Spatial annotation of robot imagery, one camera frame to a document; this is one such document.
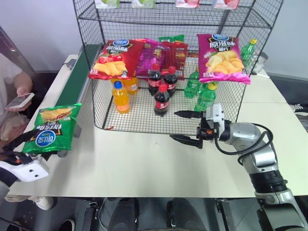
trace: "red bottle cap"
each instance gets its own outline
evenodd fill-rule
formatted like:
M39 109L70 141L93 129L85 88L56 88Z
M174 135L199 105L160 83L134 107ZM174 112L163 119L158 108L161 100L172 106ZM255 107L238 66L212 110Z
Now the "red bottle cap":
M160 92L166 92L168 90L168 85L167 84L159 85L158 90Z
M154 71L159 71L159 64L153 64L153 65L152 65L152 69L153 69Z
M177 70L177 69L176 69L175 66L170 66L170 67L168 68L169 74L172 74L172 75L174 75L174 73L175 73L176 70Z

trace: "smartphone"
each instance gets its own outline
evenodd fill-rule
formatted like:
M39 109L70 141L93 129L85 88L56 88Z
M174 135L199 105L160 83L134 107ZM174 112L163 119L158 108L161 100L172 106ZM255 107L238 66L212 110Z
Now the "smartphone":
M17 96L8 105L6 105L5 108L22 108L33 98L33 96L34 93Z

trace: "white table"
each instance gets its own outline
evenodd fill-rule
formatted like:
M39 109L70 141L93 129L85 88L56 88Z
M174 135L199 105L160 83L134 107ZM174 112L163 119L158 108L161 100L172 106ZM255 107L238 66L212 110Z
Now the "white table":
M54 106L70 71L62 67L40 108ZM251 76L238 122L271 129L283 177L294 195L308 194L308 134L268 78ZM36 115L28 130L33 128ZM254 197L236 156L204 142L199 150L168 135L106 131L94 127L88 89L78 116L82 127L68 157L52 156L50 175L18 182L10 194L80 197ZM220 144L234 151L232 147Z

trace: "wire mesh shelf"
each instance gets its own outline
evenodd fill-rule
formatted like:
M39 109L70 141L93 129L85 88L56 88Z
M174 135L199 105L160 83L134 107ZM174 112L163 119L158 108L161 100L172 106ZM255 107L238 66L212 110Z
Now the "wire mesh shelf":
M176 8L174 0L156 0L154 9L132 8L131 1L121 1L119 9L96 9L94 0L73 0L77 23L89 68L92 67L107 40L142 39L185 35L188 44L184 78L195 71L198 59L197 34L223 34L239 38L240 49L250 39L257 39L255 55L249 66L251 73L273 29L282 0L240 0L237 10L214 9L212 0L201 0L197 9ZM121 131L195 135L199 120L173 115L178 110L192 110L197 99L187 99L183 89L187 80L179 80L177 91L164 117L155 116L154 99L147 83L130 96L131 111L120 115L113 104L110 81L93 80L95 126ZM216 103L222 103L226 119L236 121L244 95L245 84L220 82Z

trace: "white wall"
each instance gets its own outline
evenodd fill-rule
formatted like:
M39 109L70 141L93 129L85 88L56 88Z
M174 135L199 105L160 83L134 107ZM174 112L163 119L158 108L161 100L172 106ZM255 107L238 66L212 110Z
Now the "white wall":
M264 48L265 70L308 80L308 0L284 0Z
M267 71L308 79L307 9L308 0L284 0L264 48ZM81 47L72 0L1 0L0 26L36 71L58 70Z
M59 70L81 47L72 0L1 0L0 26L36 71Z

